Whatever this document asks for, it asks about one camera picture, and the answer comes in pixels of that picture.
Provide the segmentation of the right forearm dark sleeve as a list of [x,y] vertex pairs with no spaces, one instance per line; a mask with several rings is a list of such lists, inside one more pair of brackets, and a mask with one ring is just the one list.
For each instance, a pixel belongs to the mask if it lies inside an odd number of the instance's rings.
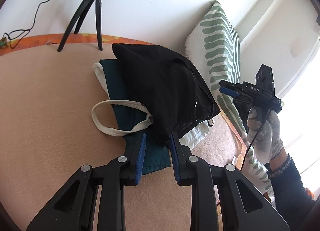
[[302,183],[290,154],[281,149],[269,163],[276,210],[290,230],[319,230],[319,200]]

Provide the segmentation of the right white knit glove hand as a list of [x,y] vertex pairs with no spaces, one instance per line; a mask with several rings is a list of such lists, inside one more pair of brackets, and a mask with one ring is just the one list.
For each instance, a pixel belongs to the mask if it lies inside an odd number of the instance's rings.
[[258,119],[257,108],[251,108],[248,113],[247,125],[247,141],[254,147],[257,160],[263,165],[269,163],[283,148],[278,114],[272,110],[263,124]]

